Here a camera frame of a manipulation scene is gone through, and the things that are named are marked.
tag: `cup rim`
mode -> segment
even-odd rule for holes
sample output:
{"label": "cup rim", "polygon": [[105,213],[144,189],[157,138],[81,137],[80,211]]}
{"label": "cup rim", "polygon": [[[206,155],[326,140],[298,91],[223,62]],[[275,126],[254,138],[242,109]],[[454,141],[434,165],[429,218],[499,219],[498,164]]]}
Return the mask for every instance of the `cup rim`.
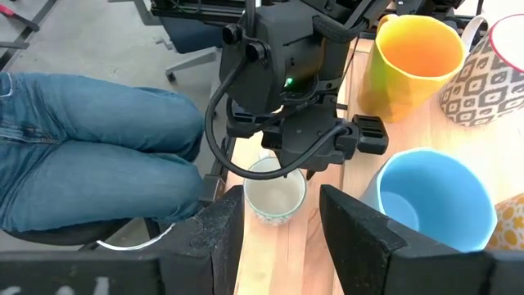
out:
{"label": "cup rim", "polygon": [[457,159],[455,157],[452,157],[452,156],[450,156],[450,155],[448,155],[448,154],[446,154],[444,152],[437,151],[437,150],[435,150],[433,148],[430,148],[430,147],[417,147],[417,148],[409,149],[409,150],[406,150],[406,151],[397,152],[396,154],[391,156],[386,161],[386,163],[384,163],[384,166],[379,170],[379,172],[377,174],[376,185],[375,185],[375,188],[373,188],[373,189],[376,190],[376,193],[377,193],[378,206],[379,206],[380,212],[386,212],[384,210],[384,206],[382,205],[382,196],[380,194],[380,187],[381,187],[381,184],[382,184],[382,178],[383,178],[383,175],[384,175],[386,169],[397,158],[405,156],[407,154],[415,153],[415,152],[432,152],[432,153],[434,153],[436,155],[448,158],[451,161],[455,161],[456,163],[458,163],[461,166],[465,167],[466,170],[468,170],[469,173],[471,173],[471,175],[477,180],[478,184],[480,185],[480,188],[481,188],[482,192],[484,192],[484,194],[486,195],[488,206],[490,207],[490,220],[491,220],[491,223],[490,223],[490,230],[488,231],[489,233],[481,241],[479,241],[478,244],[475,247],[472,247],[471,251],[484,250],[484,248],[486,247],[486,245],[490,241],[491,234],[495,230],[495,226],[497,225],[497,213],[496,213],[496,210],[495,210],[495,204],[493,203],[493,199],[491,198],[491,196],[490,196],[488,190],[486,189],[486,186],[484,185],[484,183],[481,182],[481,180],[479,179],[478,175],[475,172],[473,172],[473,170],[471,170],[467,165],[465,165],[459,159]]}
{"label": "cup rim", "polygon": [[519,67],[519,66],[513,64],[513,63],[510,62],[506,57],[504,57],[504,56],[502,55],[502,53],[497,49],[497,46],[496,46],[495,42],[493,41],[493,32],[495,31],[495,27],[496,27],[498,24],[500,24],[502,21],[505,21],[505,20],[510,19],[510,18],[512,18],[512,17],[518,17],[518,16],[522,17],[522,16],[524,16],[524,13],[517,13],[517,14],[513,14],[513,15],[511,15],[511,16],[505,16],[505,17],[501,18],[500,20],[497,20],[497,21],[495,22],[495,24],[494,24],[491,28],[488,29],[488,35],[489,35],[489,36],[488,36],[488,39],[489,39],[489,41],[490,41],[490,45],[491,45],[491,47],[493,48],[493,51],[495,52],[495,54],[496,54],[498,57],[500,57],[501,60],[503,60],[503,61],[504,61],[508,66],[511,66],[513,69],[515,69],[515,70],[517,70],[517,71],[519,71],[519,72],[521,72],[521,73],[524,73],[524,68],[521,68],[521,67]]}
{"label": "cup rim", "polygon": [[[273,159],[276,159],[278,161],[278,159],[276,157],[264,157],[262,159],[259,159],[258,161],[256,161],[253,165],[251,165],[249,167],[249,170],[253,169],[253,167],[255,167],[257,164],[259,164],[260,162],[262,161],[267,161],[267,160],[273,160]],[[247,200],[247,202],[249,203],[249,206],[258,214],[261,214],[262,216],[265,216],[265,217],[268,217],[268,218],[280,218],[280,217],[284,217],[284,216],[288,216],[289,214],[295,212],[298,208],[300,208],[300,206],[302,206],[302,203],[304,203],[304,200],[305,200],[305,195],[307,194],[307,188],[308,188],[308,185],[307,185],[307,181],[305,180],[305,176],[304,174],[302,174],[302,172],[300,172],[300,169],[295,169],[293,170],[292,172],[290,173],[293,173],[293,172],[298,172],[298,174],[300,175],[300,179],[302,180],[302,185],[304,186],[304,192],[302,193],[302,196],[300,197],[300,201],[289,211],[286,211],[284,213],[281,213],[281,214],[270,214],[270,213],[266,213],[266,212],[263,212],[261,211],[260,209],[258,209],[255,205],[253,205],[253,203],[251,202],[251,200],[249,199],[249,197],[247,196],[247,193],[246,193],[246,182],[247,181],[263,181],[263,180],[254,180],[254,179],[244,179],[242,181],[242,191],[244,193],[244,197],[245,199]]]}
{"label": "cup rim", "polygon": [[462,48],[462,61],[460,63],[460,65],[458,65],[453,71],[451,71],[450,73],[448,74],[445,74],[445,75],[440,75],[440,76],[433,76],[433,77],[425,77],[425,76],[417,76],[417,75],[413,75],[411,73],[408,73],[407,71],[405,70],[402,70],[400,69],[398,66],[395,66],[393,65],[390,61],[388,61],[386,59],[386,56],[384,55],[384,52],[382,52],[382,49],[377,45],[377,43],[382,39],[380,37],[380,34],[377,34],[377,37],[375,38],[375,42],[373,44],[373,46],[375,46],[379,52],[379,54],[381,55],[382,57],[382,60],[388,65],[390,66],[391,68],[399,71],[400,73],[402,73],[402,75],[405,75],[411,79],[421,79],[421,80],[435,80],[435,79],[448,79],[448,78],[451,78],[453,76],[455,76],[463,67],[464,65],[464,62],[466,60],[466,46],[464,45],[464,42],[462,41],[462,39],[460,38],[459,34],[457,34],[457,32],[451,28],[450,26],[444,24],[443,22],[433,18],[433,17],[430,17],[430,16],[416,16],[416,15],[402,15],[402,16],[398,16],[397,20],[391,20],[391,21],[387,21],[386,23],[384,23],[384,25],[382,25],[381,27],[381,30],[384,30],[386,29],[389,25],[388,23],[392,23],[392,22],[395,22],[395,21],[398,21],[398,19],[401,19],[401,18],[423,18],[425,20],[428,20],[430,22],[434,22],[434,23],[438,23],[439,25],[443,25],[443,29],[445,30],[448,30],[450,33],[452,33],[454,35],[454,38],[458,41],[458,44],[460,45],[460,47]]}

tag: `yellow patterned mug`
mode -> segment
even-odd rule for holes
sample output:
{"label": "yellow patterned mug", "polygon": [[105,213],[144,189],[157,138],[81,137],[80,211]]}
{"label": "yellow patterned mug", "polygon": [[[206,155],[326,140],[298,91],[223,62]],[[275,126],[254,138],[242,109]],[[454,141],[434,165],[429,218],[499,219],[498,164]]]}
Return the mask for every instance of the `yellow patterned mug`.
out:
{"label": "yellow patterned mug", "polygon": [[495,206],[497,226],[488,249],[524,250],[524,193]]}

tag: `yellow cup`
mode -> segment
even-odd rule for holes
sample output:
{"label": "yellow cup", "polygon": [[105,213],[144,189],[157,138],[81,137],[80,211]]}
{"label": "yellow cup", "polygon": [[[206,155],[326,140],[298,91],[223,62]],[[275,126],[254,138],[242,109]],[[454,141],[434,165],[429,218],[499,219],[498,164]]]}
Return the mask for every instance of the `yellow cup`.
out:
{"label": "yellow cup", "polygon": [[457,32],[432,17],[384,16],[369,55],[359,105],[385,122],[401,120],[459,72],[466,55]]}

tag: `gray floor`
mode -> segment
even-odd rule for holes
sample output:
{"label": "gray floor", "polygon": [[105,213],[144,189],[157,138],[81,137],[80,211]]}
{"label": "gray floor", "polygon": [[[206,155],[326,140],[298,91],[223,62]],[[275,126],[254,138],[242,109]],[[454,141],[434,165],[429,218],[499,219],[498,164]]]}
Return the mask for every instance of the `gray floor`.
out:
{"label": "gray floor", "polygon": [[[31,13],[36,13],[34,8],[41,7],[45,0],[18,0],[16,5],[28,6],[21,4],[24,2],[31,2],[34,7],[25,11],[14,7],[12,2],[0,0],[0,3],[16,8],[20,14],[25,13],[29,17]],[[16,36],[20,28],[8,30],[3,26],[4,20],[0,18],[0,21],[0,28],[4,28],[0,30],[0,40]],[[59,0],[44,19],[41,30],[29,38],[30,47],[19,52],[6,70],[80,74],[130,86],[175,90],[187,94],[204,111],[217,64],[181,71],[177,73],[177,84],[172,85],[164,76],[164,68],[187,58],[187,55],[169,52],[164,46],[155,45],[158,38],[167,39],[163,28],[143,25],[130,2]],[[223,120],[220,112],[217,124],[224,125]],[[204,174],[214,158],[207,143],[203,143],[202,147],[196,165]],[[146,239],[145,227],[135,220],[109,242],[134,245]],[[0,251],[15,249],[56,250],[58,247],[22,242],[0,232]]]}

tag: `mug with geometric pattern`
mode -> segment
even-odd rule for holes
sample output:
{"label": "mug with geometric pattern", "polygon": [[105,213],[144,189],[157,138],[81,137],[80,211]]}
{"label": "mug with geometric pattern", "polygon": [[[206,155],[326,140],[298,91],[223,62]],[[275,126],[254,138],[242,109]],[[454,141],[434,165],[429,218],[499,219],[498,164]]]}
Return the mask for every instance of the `mug with geometric pattern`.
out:
{"label": "mug with geometric pattern", "polygon": [[487,34],[440,92],[442,111],[463,126],[487,124],[524,108],[524,42],[517,33],[524,15],[508,16],[493,26],[486,15],[474,17],[462,34],[468,51],[484,21],[490,27]]}
{"label": "mug with geometric pattern", "polygon": [[497,226],[488,249],[524,250],[524,193],[495,206]]}

